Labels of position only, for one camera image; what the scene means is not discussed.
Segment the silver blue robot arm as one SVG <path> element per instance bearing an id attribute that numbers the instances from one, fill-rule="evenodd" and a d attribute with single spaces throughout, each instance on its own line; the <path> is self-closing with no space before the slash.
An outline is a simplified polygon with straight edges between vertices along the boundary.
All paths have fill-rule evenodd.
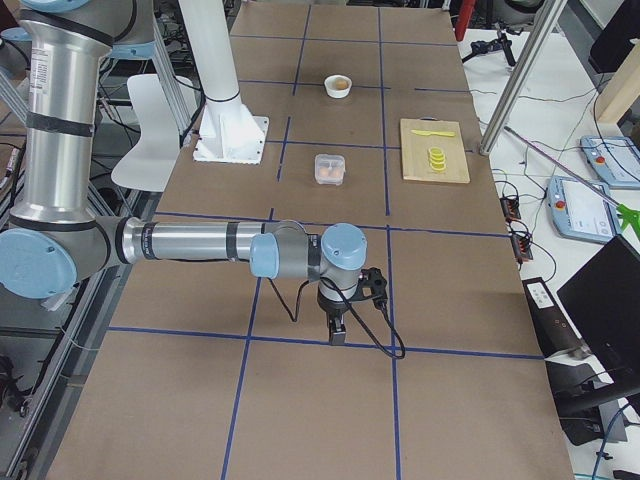
<path id="1" fill-rule="evenodd" d="M 339 223 L 312 235 L 297 222 L 156 223 L 92 214 L 87 206 L 101 61 L 155 51 L 149 1 L 26 1 L 32 40 L 25 190 L 1 235 L 1 282 L 44 299 L 114 265 L 140 260 L 245 262 L 259 278 L 318 286 L 329 341 L 359 298 L 367 241 Z"/>

